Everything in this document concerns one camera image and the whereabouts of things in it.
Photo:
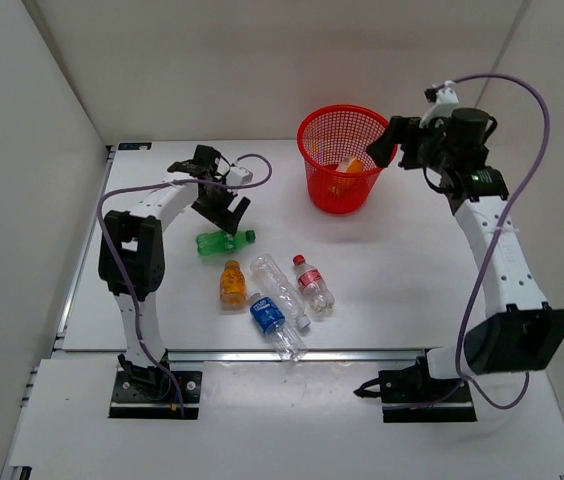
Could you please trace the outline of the green plastic soda bottle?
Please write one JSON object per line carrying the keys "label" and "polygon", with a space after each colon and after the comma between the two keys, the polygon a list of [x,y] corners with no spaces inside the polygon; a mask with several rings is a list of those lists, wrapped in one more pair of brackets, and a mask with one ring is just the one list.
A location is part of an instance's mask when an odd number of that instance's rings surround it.
{"label": "green plastic soda bottle", "polygon": [[240,251],[255,240],[254,230],[237,231],[235,234],[224,231],[208,232],[196,236],[196,247],[201,257],[208,257]]}

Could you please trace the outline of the clear bottle red cap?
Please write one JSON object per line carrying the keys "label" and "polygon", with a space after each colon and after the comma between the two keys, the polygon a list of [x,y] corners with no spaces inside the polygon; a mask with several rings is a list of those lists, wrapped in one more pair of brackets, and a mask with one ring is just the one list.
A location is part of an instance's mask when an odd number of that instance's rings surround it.
{"label": "clear bottle red cap", "polygon": [[303,255],[293,258],[293,269],[299,291],[311,309],[321,315],[328,314],[335,305],[335,299],[320,271],[309,264]]}

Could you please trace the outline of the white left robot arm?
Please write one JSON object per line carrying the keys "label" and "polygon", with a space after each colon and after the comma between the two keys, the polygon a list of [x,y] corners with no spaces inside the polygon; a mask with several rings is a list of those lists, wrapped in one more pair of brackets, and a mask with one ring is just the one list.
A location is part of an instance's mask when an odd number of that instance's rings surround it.
{"label": "white left robot arm", "polygon": [[126,339],[118,361],[128,381],[150,400],[164,398],[173,385],[156,307],[166,271],[164,232],[190,207],[220,230],[236,233],[250,200],[231,204],[235,191],[249,187],[252,177],[238,161],[199,145],[191,159],[172,164],[160,183],[113,190],[99,200],[98,275],[117,303]]}

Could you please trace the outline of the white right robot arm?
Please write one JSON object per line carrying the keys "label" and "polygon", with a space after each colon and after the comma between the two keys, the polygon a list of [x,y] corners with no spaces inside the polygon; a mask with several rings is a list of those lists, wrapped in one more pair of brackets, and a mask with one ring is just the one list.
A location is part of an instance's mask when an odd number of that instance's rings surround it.
{"label": "white right robot arm", "polygon": [[411,375],[422,399],[438,397],[450,379],[542,371],[564,339],[564,310],[550,306],[531,274],[509,214],[513,196],[487,164],[486,141],[496,127],[493,116],[475,108],[456,108],[429,123],[394,116],[366,149],[385,168],[399,147],[401,168],[439,175],[434,190],[447,199],[478,268],[485,318],[463,326],[455,346],[427,352],[427,365]]}

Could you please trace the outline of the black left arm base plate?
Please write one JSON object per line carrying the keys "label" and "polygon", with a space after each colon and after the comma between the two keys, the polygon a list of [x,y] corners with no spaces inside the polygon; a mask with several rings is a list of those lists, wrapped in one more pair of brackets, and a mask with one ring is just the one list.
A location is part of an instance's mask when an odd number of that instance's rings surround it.
{"label": "black left arm base plate", "polygon": [[197,420],[203,372],[172,370],[182,396],[162,371],[119,366],[108,416],[112,419]]}

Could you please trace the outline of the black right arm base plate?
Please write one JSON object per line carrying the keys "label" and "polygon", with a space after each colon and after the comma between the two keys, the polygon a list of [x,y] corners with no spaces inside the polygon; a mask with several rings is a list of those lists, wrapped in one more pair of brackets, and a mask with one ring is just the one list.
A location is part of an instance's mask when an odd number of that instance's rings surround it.
{"label": "black right arm base plate", "polygon": [[413,365],[402,370],[380,370],[354,394],[379,399],[387,424],[473,423],[477,421],[469,387],[459,380],[437,380]]}

